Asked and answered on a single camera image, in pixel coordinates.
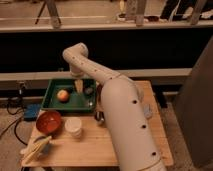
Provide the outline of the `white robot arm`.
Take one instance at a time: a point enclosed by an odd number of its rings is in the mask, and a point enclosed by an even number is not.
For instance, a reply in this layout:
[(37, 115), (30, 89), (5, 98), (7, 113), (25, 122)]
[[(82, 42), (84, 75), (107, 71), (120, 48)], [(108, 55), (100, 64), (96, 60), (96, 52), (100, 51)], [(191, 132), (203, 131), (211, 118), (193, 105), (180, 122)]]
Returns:
[(71, 67), (102, 85), (101, 106), (120, 171), (167, 171), (143, 112), (140, 90), (127, 76), (87, 56), (84, 43), (63, 51)]

